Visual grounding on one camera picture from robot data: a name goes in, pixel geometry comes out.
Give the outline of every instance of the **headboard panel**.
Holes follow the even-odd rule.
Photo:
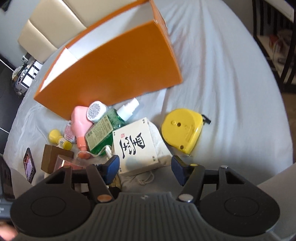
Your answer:
[[[135,0],[41,0],[25,24],[19,44],[43,63],[88,26]]]

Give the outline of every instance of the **pink pump bottle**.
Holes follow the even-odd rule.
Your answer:
[[[87,145],[85,142],[85,134],[89,128],[93,125],[86,117],[88,107],[85,106],[76,106],[71,115],[72,121],[72,131],[77,138],[77,147],[80,151],[85,151],[85,153],[80,153],[79,157],[83,159],[90,158],[90,154],[87,153]]]

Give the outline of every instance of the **green bottle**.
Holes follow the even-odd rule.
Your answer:
[[[105,146],[112,146],[112,132],[125,126],[126,121],[138,106],[139,102],[134,98],[118,110],[109,109],[85,134],[85,140],[90,152],[97,155]]]

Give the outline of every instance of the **yellow bottle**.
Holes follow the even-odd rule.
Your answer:
[[[67,141],[57,129],[52,130],[49,133],[48,138],[51,143],[57,144],[58,147],[62,149],[71,150],[72,148],[72,143]]]
[[[165,117],[161,133],[169,145],[190,154],[203,124],[204,119],[201,114],[188,109],[176,109]]]

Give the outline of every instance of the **gray wall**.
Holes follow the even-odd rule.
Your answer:
[[[26,54],[17,39],[39,2],[40,0],[12,0],[6,12],[0,9],[0,54],[16,67],[23,64],[21,59]]]
[[[26,51],[17,39],[40,0],[12,0],[7,12],[0,9],[0,54],[18,67]],[[252,33],[252,0],[224,0]]]
[[[253,33],[252,0],[223,0],[240,18],[250,33]]]

